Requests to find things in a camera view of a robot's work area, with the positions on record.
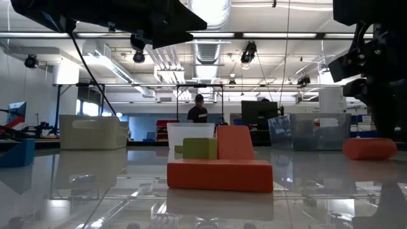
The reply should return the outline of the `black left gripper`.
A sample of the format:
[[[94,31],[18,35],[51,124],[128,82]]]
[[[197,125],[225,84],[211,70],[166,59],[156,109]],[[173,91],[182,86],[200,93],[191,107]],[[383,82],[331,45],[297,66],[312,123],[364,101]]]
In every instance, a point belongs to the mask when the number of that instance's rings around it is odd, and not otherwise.
[[[76,20],[152,39],[153,49],[193,40],[192,31],[204,31],[207,22],[179,0],[80,0]]]

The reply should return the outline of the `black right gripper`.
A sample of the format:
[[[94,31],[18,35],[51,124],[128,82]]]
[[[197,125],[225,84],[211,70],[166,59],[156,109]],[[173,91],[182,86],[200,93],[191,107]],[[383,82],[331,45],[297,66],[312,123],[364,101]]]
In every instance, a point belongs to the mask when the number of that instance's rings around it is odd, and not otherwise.
[[[383,48],[355,48],[328,64],[333,81],[359,75],[343,86],[343,95],[370,108],[378,136],[393,139],[399,121],[394,87],[397,60]]]

